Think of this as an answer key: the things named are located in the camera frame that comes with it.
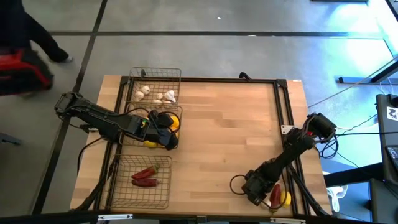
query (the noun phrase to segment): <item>red chili pepper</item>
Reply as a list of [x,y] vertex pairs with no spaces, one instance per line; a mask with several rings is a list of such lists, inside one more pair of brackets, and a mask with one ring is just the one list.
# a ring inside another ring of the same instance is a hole
[[159,181],[157,179],[139,179],[139,180],[132,180],[131,183],[138,187],[156,187]]
[[280,205],[280,185],[275,184],[272,189],[271,196],[269,197],[269,201],[271,202],[271,207],[275,208]]
[[144,178],[148,178],[152,175],[155,175],[157,173],[157,170],[159,169],[160,165],[156,164],[154,166],[150,166],[134,175],[132,175],[131,177],[134,180],[139,180],[139,179],[144,179]]

